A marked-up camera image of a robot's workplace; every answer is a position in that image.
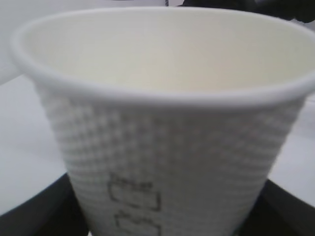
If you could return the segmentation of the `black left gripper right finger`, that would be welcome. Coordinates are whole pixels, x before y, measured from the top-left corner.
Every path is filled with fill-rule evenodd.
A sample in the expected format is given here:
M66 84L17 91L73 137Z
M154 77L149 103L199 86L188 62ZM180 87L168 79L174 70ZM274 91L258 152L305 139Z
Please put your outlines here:
M315 208L266 181L239 236L313 236Z

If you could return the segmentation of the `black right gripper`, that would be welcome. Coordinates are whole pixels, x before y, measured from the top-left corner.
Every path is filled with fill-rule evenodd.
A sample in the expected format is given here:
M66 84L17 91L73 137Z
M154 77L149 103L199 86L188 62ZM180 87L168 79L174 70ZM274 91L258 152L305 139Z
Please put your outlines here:
M303 23L315 20L314 0L185 0L181 6L232 9Z

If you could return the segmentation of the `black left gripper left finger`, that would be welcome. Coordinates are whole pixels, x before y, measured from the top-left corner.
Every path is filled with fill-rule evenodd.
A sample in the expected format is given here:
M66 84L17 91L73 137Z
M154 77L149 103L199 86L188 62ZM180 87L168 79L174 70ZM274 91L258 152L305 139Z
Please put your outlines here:
M69 177L64 174L44 190L0 215L2 236L87 236L89 228Z

